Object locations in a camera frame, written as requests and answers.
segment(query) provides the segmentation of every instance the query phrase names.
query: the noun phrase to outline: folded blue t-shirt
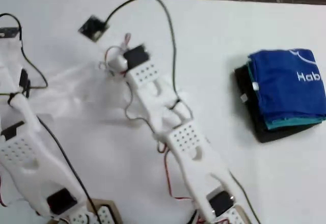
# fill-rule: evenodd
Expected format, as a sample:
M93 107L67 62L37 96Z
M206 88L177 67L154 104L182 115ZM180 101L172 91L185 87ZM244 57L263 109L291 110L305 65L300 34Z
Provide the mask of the folded blue t-shirt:
M310 50L263 50L249 58L266 120L326 116L324 86Z

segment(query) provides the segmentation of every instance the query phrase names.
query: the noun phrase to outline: wire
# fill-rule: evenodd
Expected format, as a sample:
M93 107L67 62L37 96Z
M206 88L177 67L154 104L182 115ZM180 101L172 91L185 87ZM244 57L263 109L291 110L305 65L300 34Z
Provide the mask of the wire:
M66 224L70 224L70 222L65 218L60 218L60 220L63 221L64 223L66 223Z
M43 122L39 117L37 117L37 118L39 119L39 121L40 121L40 123L42 124L42 126L43 126L43 127L47 130L47 132L51 135L51 137L53 138L53 140L57 143L57 145L58 145L58 147L59 147L59 149L60 149L60 151L61 151L63 157L65 158L67 164L69 165L69 167L70 167L72 173L75 175L77 181L79 182L81 188L83 189L85 195L87 196L87 199L88 199L88 201L90 202L90 204L91 204L91 206L92 206L92 209L93 209L93 211L94 211L94 213L95 213L95 215L96 215L98 221L101 221L101 218L99 217L99 215L98 215L98 213L97 213L97 210L96 210L96 208L95 208L95 205L94 205L94 203L93 203L93 201L92 201L90 195L88 194L88 192L87 192L87 190L86 190L86 188L85 188L85 186L84 186L82 180L80 179L79 175L77 174L77 172L76 172L75 169L73 168L73 166L72 166L72 164L71 164L71 162L70 162L68 156L66 155L64 149L62 148L62 146L61 146L59 140L56 138L56 136L53 134L53 132L50 130L50 128L49 128L49 127L48 127L48 126L47 126L47 125L46 125L46 124L45 124L45 123L44 123L44 122Z
M198 215L198 219L197 219L197 222L196 224L202 224L202 223L205 223L206 221L203 220L202 218L200 218L200 215Z
M130 102L129 102L129 103L127 104L127 106L125 107L125 109L124 109L124 114L126 115L126 117L128 118L128 120L130 120L130 121L136 121L136 120L142 120L142 121L144 121L144 122L148 125L148 127L151 129L152 133L155 134L155 131L154 131L154 129L152 128L152 126L149 124L148 120L146 120L146 119L143 118L143 117L131 118L131 117L128 115L128 109L129 109L129 107L131 106L131 104L132 104L132 102L133 102L133 92L132 92L132 89L131 89L131 86L130 86L129 83L127 83L127 86L128 86L128 88L129 88L129 90L130 90Z
M172 188L171 188L171 182L170 182L170 174L169 174L169 168L168 168L168 153L170 152L170 149L168 149L164 155L164 167L165 167L165 173L167 175L167 181L168 181L168 190L169 190L169 195L176 200L191 200L192 198L189 197L174 197L172 195Z
M13 19L16 20L17 24L18 24L18 30L19 30L19 40L20 40L20 43L21 43L21 53L24 57L24 59L26 60L27 63L29 63L39 74L40 76L42 77L42 79L44 80L45 82L45 85L44 86L36 86L36 87L30 87L30 89L46 89L48 87L48 82L45 78L45 76L43 75L43 73L30 61L30 59L26 56L25 54L25 51L24 51L24 45L23 45L23 40L22 40L22 27L21 27L21 24L20 24L20 21L18 20L18 18L12 14L9 14L9 13L3 13L3 14L0 14L0 18L3 17L3 16L10 16L12 17Z
M253 212L253 214L254 214L254 216L256 218L256 221L258 222L258 224L261 224L261 222L260 222L260 220L259 220L259 218L258 218L258 216L257 216L257 214L256 214L256 212L255 212L249 198L248 198L248 195L247 195L244 187L240 184L240 182L235 178L235 176L230 171L229 171L229 173L230 173L231 177L233 178L233 180L236 182L236 184L241 188L241 191L243 192L244 197L246 197L248 205L249 205L251 211Z
M124 6L134 2L136 0L128 0L124 3L122 3L121 5L119 5L118 7L116 7L112 12L111 14L107 17L107 19L105 20L104 22L104 26L107 25L107 23L109 22L109 20L112 18L112 16L121 8L123 8ZM170 16L170 13L167 9L167 7L165 6L165 4L162 2L162 0L156 0L163 8L166 16L167 16L167 19L168 19L168 23L169 23L169 27L170 27L170 33L171 33L171 41L172 41L172 48L173 48L173 55L172 55L172 86L173 86L173 91L175 93L175 95L177 96L177 100L176 102L174 103L174 105L170 108L170 109L173 109L179 102L182 102L186 107L187 109L189 110L189 113L191 115L191 119L194 118L193 116L193 112L192 110L190 109L190 107L184 102L181 100L178 92L177 92L177 89L176 89L176 57L177 57L177 45L176 45L176 41L175 41L175 35L174 35L174 29L173 29L173 25L172 25L172 20L171 20L171 16Z
M187 224L193 224L196 214L197 214L197 210L194 211L193 215L190 217L190 220L187 222Z
M165 152L165 150L168 148L168 145L167 145L167 144L164 144L164 147L163 147L163 149L161 150L161 149L159 148L159 144L160 144L160 141L157 141L157 151L158 151L158 153L163 154L163 153Z
M0 205L2 205L2 207L8 207L7 205L5 205L5 203L2 200L2 196L1 196L1 176L0 176Z
M230 224L229 219L219 220L216 224L225 224L225 222L226 222L226 224Z

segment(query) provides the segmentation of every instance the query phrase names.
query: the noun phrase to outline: black wire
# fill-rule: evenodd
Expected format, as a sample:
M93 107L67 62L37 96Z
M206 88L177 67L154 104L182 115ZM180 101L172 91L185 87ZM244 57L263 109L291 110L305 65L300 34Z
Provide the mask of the black wire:
M91 206L92 206L92 209L93 209L93 211L94 211L96 217L98 218L98 221L101 223L101 218L99 217L99 215L98 215L98 213L97 213L97 210L96 210L96 208L95 208L95 205L94 205L94 203L93 203L93 201L92 201L90 195L88 194L88 192L87 192L87 190L86 190L86 188L85 188L85 186L84 186L82 180L80 179L79 175L77 174L77 172L75 171L74 167L72 166L72 164L71 164L71 162L70 162L68 156L66 155L64 149L62 148L62 146L61 146L59 140L56 138L56 136L53 134L53 132L50 130L50 128L49 128L49 127L48 127L48 126L47 126L47 125L46 125L46 124L45 124L45 123L44 123L44 122L43 122L39 117L37 117L37 118L39 119L39 121L40 121L40 123L42 124L42 126L43 126L43 127L47 130L47 132L51 135L51 137L53 138L53 140L57 143L57 145L58 145L58 147L59 147L59 149L60 149L60 151L61 151L63 157L65 158L67 164L69 165L69 167L70 167L72 173L75 175L77 181L79 182L79 184L80 184L80 186L82 187L82 189L83 189L85 195L87 196L87 199L88 199L88 201L90 202L90 204L91 204Z
M29 63L39 74L40 76L42 77L42 79L44 80L45 82L45 86L36 86L36 87L30 87L30 89L46 89L48 87L48 82L45 78L45 76L43 75L43 73L29 60L29 58L27 58L26 54L25 54L25 51L24 51L24 46L23 46L23 41L22 41L22 27L21 27L21 24L20 24L20 21L18 20L18 18L12 14L9 14L9 13L3 13L3 14L0 14L0 18L3 17L3 16L10 16L12 17L13 19L16 20L17 24L18 24L18 29L19 29L19 40L21 42L21 53L24 57L24 59L26 60L27 63Z
M190 217L190 220L187 222L187 224L192 224L194 222L196 214L197 214L197 210L194 211L193 215Z
M230 171L229 171L229 173L230 173L231 177L233 178L233 180L236 182L236 184L241 188L241 191L242 191L244 197L246 198L246 200L248 202L248 205L249 205L249 207L251 209L251 212L254 214L254 216L256 218L256 221L258 222L258 224L261 224L261 222L260 222L260 220L259 220L259 218L258 218L258 216L257 216L257 214L256 214L256 212L254 210L254 207L251 205L251 202L249 200L249 197L248 197L244 187L240 184L240 182L235 178L235 176Z

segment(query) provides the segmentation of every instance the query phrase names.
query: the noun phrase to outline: white table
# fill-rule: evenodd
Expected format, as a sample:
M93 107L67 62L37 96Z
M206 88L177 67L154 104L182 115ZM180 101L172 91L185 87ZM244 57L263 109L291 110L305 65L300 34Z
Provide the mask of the white table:
M163 156L156 152L149 129L131 126L124 118L126 88L96 69L104 49L131 32L130 45L145 43L152 59L171 72L164 12L154 0L140 0L112 18L99 43L77 32L90 15L105 19L123 1L0 0L0 12L12 13L22 23L25 51L50 84L47 91L32 94L31 104L37 113L54 117L52 128L90 195L114 200L125 223L186 223L192 205L168 195ZM232 71L260 49L304 47L313 50L326 79L326 6L164 2L178 47L177 85L213 147L244 185L261 222L324 223L326 123L259 144ZM0 25L5 22L9 19L0 19ZM29 71L34 82L41 82ZM187 195L172 156L169 168L174 194ZM1 174L4 199L9 201L12 186L3 170ZM0 218L10 219L8 223L44 223L35 220L24 203L1 208Z

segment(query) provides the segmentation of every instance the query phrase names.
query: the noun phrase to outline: perforated white plate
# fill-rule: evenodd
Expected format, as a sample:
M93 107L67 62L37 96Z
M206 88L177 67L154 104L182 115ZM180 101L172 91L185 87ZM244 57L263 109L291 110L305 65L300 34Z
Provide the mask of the perforated white plate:
M97 213L101 218L101 224L115 224L108 207L102 206L97 211ZM91 212L77 213L75 215L70 216L70 223L71 224L100 224L96 216Z
M223 213L220 217L219 220L223 220L223 219L228 219L229 220L229 224L247 224L240 216L240 214L238 213L238 211L232 207L230 208L228 211L226 211L225 213Z
M152 61L146 61L131 69L126 74L126 79L133 89L156 80L159 77L159 70Z

